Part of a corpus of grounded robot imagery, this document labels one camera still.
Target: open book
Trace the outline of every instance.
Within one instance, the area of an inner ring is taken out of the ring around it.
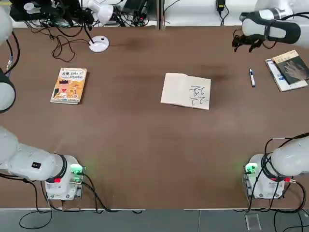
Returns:
[[[210,79],[167,73],[161,103],[209,110],[210,94]]]

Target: book with hand image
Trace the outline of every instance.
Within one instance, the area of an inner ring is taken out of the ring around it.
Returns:
[[[273,61],[289,85],[309,79],[309,68],[295,50],[274,57]]]

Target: brown table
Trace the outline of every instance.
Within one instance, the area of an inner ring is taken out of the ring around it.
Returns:
[[[17,101],[0,115],[0,124],[22,143],[77,157],[109,207],[245,208],[243,165],[263,152],[268,139],[308,130],[309,89],[279,93],[265,66],[266,58],[293,46],[252,53],[244,46],[234,53],[234,29],[94,29],[92,35],[110,39],[108,50],[95,54],[74,43],[70,64],[52,58],[56,42],[47,36],[16,29],[22,50],[11,75]],[[308,51],[297,51],[309,62]],[[0,52],[4,67],[5,44]],[[61,67],[88,69],[82,104],[49,102]],[[210,110],[161,104],[168,72],[210,78]],[[309,189],[307,176],[297,179]],[[3,179],[0,184],[0,207],[35,206],[30,185]],[[274,207],[297,207],[301,194],[297,186],[291,190]],[[40,192],[39,205],[46,207]],[[93,196],[85,190],[71,206],[92,208]],[[268,201],[254,206],[267,207]]]

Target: pen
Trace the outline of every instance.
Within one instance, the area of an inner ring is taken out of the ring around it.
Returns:
[[[252,69],[249,69],[249,75],[250,75],[250,79],[251,79],[251,85],[252,85],[252,87],[255,87],[255,81],[254,81]]]

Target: colorful book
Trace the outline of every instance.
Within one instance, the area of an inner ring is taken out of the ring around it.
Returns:
[[[271,75],[273,76],[280,92],[302,88],[308,85],[306,81],[299,81],[299,82],[289,85],[289,83],[286,82],[285,78],[282,76],[281,72],[279,71],[279,69],[277,68],[276,64],[274,63],[272,59],[265,60],[265,63]]]
[[[309,68],[295,50],[274,57],[273,61],[289,85],[309,79]]]
[[[50,102],[78,104],[81,101],[87,69],[61,68]]]

